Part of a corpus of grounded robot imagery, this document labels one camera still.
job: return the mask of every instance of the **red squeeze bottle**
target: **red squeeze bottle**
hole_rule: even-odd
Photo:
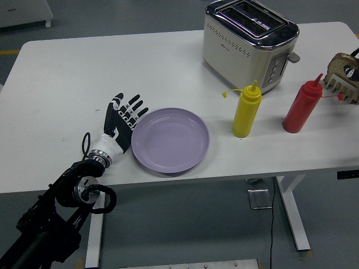
[[[320,74],[315,81],[307,81],[301,86],[294,102],[283,122],[283,128],[288,133],[299,132],[304,123],[312,113],[323,93],[323,87],[319,83],[323,74]]]

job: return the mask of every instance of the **table leg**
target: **table leg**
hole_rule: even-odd
[[[299,251],[310,250],[307,235],[305,233],[302,219],[299,215],[296,200],[294,199],[293,195],[294,188],[300,181],[302,181],[304,177],[305,175],[297,175],[295,177],[277,177],[279,190],[286,208],[297,250]]]
[[[104,192],[100,193],[94,208],[103,208],[105,205]],[[88,251],[86,254],[85,268],[98,268],[101,247],[103,214],[91,214]]]

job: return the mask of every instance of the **mustard bottle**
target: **mustard bottle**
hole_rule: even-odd
[[[244,90],[238,90],[241,91],[241,95],[238,101],[236,115],[234,116],[232,133],[236,137],[243,138],[248,136],[251,131],[258,107],[262,101],[262,92],[260,88],[257,87],[256,80],[253,85],[245,87]]]

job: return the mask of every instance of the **plate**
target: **plate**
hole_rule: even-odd
[[[151,112],[132,133],[132,150],[145,167],[161,173],[192,168],[206,155],[209,132],[194,113],[181,108]]]

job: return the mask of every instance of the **toaster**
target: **toaster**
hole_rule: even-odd
[[[280,83],[299,28],[253,0],[220,0],[205,10],[203,59],[234,87],[256,80],[262,93]]]

